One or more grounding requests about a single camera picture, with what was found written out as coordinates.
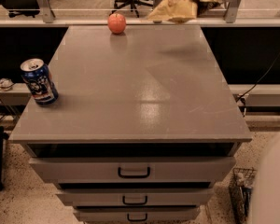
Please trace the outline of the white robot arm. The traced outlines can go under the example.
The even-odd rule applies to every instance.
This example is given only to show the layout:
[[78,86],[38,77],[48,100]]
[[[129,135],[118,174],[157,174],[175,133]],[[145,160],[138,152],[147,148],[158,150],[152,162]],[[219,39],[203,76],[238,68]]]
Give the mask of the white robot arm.
[[247,224],[280,224],[280,133],[263,150]]

